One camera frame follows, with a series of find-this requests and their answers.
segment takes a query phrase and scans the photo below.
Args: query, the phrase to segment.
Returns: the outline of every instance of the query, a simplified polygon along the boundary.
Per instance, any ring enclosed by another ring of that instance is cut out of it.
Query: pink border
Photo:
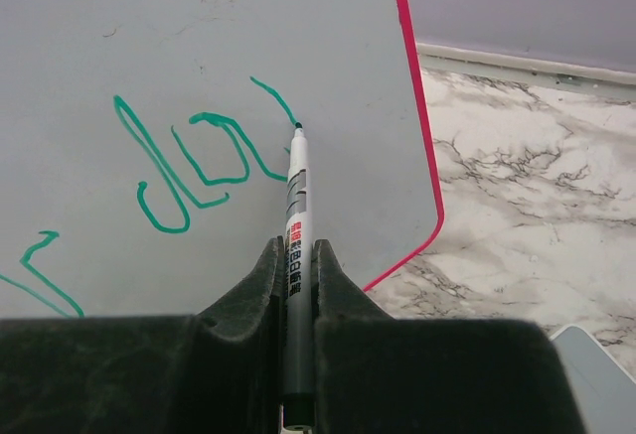
[[[364,288],[365,291],[374,288],[398,268],[402,267],[405,263],[427,248],[435,240],[441,231],[441,227],[444,225],[444,203],[441,199],[441,187],[439,186],[439,175],[437,174],[437,163],[435,162],[433,138],[430,134],[430,124],[428,122],[428,113],[426,112],[426,100],[424,99],[424,89],[421,83],[421,73],[419,72],[419,60],[417,59],[417,48],[415,46],[413,25],[410,21],[410,13],[408,12],[408,0],[397,0],[397,13],[399,14],[399,22],[401,23],[401,32],[404,36],[404,45],[406,46],[406,57],[408,58],[410,77],[413,81],[413,91],[415,92],[415,102],[419,113],[421,134],[424,137],[424,148],[426,150],[426,158],[428,159],[428,169],[430,170],[430,179],[433,185],[435,206],[437,208],[437,225],[425,243],[387,270],[376,280],[369,283]]]

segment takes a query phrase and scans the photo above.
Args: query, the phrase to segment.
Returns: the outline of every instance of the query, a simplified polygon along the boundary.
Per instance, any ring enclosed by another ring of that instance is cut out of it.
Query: whiteboard
[[[0,316],[215,302],[284,230],[285,104],[352,280],[439,229],[405,0],[0,4]]]

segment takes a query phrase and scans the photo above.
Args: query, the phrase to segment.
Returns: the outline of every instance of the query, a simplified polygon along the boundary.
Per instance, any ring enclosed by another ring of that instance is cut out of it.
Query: marble countertop
[[[636,374],[636,102],[422,79],[445,224],[369,295],[398,318],[577,323]]]

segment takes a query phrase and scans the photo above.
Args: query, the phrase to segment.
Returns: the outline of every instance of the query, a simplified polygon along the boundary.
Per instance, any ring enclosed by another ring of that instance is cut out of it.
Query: black object
[[[278,433],[283,252],[198,316],[0,322],[0,432]],[[584,432],[538,327],[394,320],[313,257],[317,432]]]

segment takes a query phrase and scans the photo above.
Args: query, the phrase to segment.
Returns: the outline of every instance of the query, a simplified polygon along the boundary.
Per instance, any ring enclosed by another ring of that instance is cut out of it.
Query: wall
[[[409,0],[419,42],[636,72],[636,0]]]

